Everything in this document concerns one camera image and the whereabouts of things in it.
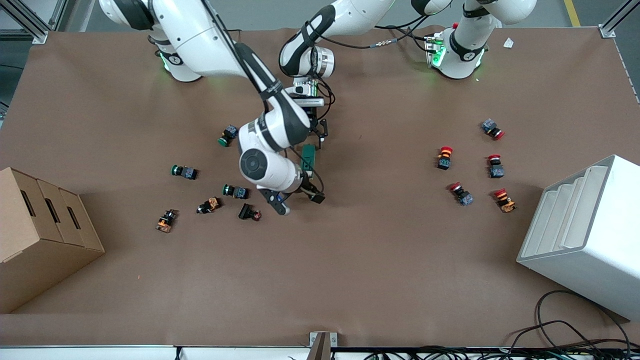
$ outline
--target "cardboard box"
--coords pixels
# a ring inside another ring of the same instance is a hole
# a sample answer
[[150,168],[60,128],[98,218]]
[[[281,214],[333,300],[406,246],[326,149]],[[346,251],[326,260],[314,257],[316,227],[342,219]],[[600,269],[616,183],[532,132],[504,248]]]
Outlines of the cardboard box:
[[80,198],[0,171],[0,313],[17,309],[103,255]]

